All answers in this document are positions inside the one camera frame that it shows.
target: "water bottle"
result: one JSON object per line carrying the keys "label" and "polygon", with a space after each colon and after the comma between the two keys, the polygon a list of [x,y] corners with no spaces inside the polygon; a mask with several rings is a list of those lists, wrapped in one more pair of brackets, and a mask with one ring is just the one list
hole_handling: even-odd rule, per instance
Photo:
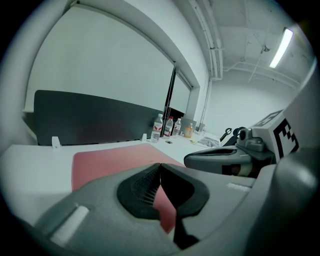
{"label": "water bottle", "polygon": [[177,138],[179,133],[180,133],[180,128],[181,128],[181,118],[178,118],[178,121],[175,122],[173,132],[172,132],[172,137]]}
{"label": "water bottle", "polygon": [[159,141],[162,125],[164,123],[162,121],[162,117],[162,114],[158,114],[158,117],[156,118],[156,120],[154,120],[153,130],[151,133],[151,142],[153,143],[157,143]]}
{"label": "water bottle", "polygon": [[170,135],[171,135],[172,127],[174,126],[174,120],[173,119],[174,118],[172,116],[170,116],[169,120],[165,124],[164,136],[166,136],[166,137],[170,137]]}

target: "table surface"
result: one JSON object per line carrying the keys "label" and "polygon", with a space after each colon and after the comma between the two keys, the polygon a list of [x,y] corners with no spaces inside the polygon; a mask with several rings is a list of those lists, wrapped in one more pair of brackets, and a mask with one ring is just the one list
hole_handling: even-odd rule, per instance
{"label": "table surface", "polygon": [[[206,136],[217,138],[213,134]],[[194,134],[193,141],[202,137]],[[189,139],[178,136],[160,138],[158,143],[151,143],[156,149],[174,160],[184,163],[187,154],[205,150],[206,146],[193,144]],[[11,212],[17,217],[34,225],[39,217],[51,206],[72,191],[72,162],[77,152],[107,150],[146,142],[139,140],[62,146],[12,145],[0,157],[0,187]]]}

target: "fluorescent light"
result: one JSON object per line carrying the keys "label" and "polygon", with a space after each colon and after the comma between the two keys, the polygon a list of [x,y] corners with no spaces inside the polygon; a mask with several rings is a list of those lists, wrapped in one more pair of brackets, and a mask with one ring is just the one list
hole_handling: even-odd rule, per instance
{"label": "fluorescent light", "polygon": [[278,63],[281,60],[282,56],[284,55],[286,49],[288,48],[288,45],[289,45],[293,35],[294,35],[294,33],[290,29],[287,29],[287,28],[285,29],[280,46],[279,46],[278,51],[276,52],[275,56],[273,57],[273,60],[270,64],[270,68],[275,68],[278,65]]}

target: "pipe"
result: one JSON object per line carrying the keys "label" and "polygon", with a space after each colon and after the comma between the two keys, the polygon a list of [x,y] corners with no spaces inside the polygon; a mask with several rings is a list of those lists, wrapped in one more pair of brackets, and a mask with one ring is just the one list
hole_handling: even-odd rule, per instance
{"label": "pipe", "polygon": [[212,79],[213,81],[220,81],[222,80],[222,77],[211,77],[210,79]]}
{"label": "pipe", "polygon": [[202,123],[204,120],[206,120],[206,112],[207,112],[207,106],[210,105],[210,95],[211,95],[211,89],[212,89],[212,79],[210,79],[209,84],[208,84],[208,90],[206,91],[206,103],[203,108],[203,119]]}
{"label": "pipe", "polygon": [[204,119],[204,112],[205,112],[205,108],[206,108],[206,104],[207,104],[207,100],[208,100],[208,91],[209,91],[210,81],[211,81],[211,80],[209,79],[209,80],[208,80],[208,84],[207,84],[207,86],[206,86],[204,104],[203,104],[202,114],[201,114],[201,118],[200,118],[200,124],[203,122],[203,119]]}
{"label": "pipe", "polygon": [[224,60],[222,57],[222,50],[219,50],[219,63],[220,63],[220,77],[224,77]]}
{"label": "pipe", "polygon": [[211,21],[212,27],[213,27],[213,32],[215,35],[215,39],[216,39],[216,45],[218,48],[218,56],[219,56],[219,65],[220,65],[220,77],[222,79],[222,77],[224,76],[224,62],[223,62],[223,56],[222,56],[222,46],[221,46],[221,37],[220,37],[220,33],[218,30],[218,26],[217,26],[217,22],[214,16],[214,12],[210,6],[210,3],[208,0],[202,0],[203,4],[204,4],[204,8],[206,9],[206,12],[208,14],[208,17]]}
{"label": "pipe", "polygon": [[[207,47],[208,49],[213,49],[215,47],[214,45],[214,42],[213,42],[213,39],[212,39],[212,35],[211,35],[211,32],[209,30],[209,27],[208,27],[208,24],[206,22],[206,19],[198,5],[198,3],[195,1],[195,0],[189,0],[192,8],[193,8],[193,11],[195,12],[195,15],[197,16],[199,22],[200,22],[200,25],[201,25],[201,28],[202,28],[202,31],[204,33],[204,37],[206,38],[206,43],[207,43]],[[210,50],[209,51],[209,57],[210,57],[210,72],[211,72],[211,76],[213,75],[213,67],[212,67],[212,64],[214,66],[214,75],[215,77],[218,76],[218,71],[217,71],[217,57],[216,57],[216,54],[215,53],[212,53],[212,51]]]}

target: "red cloth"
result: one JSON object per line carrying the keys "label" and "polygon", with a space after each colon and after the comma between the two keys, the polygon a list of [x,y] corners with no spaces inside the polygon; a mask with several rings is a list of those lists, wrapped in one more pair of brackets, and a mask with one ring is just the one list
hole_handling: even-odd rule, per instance
{"label": "red cloth", "polygon": [[[106,150],[78,152],[73,156],[72,191],[97,178],[149,164],[183,166],[148,143]],[[153,207],[160,213],[162,228],[169,233],[176,224],[176,209],[160,186]]]}

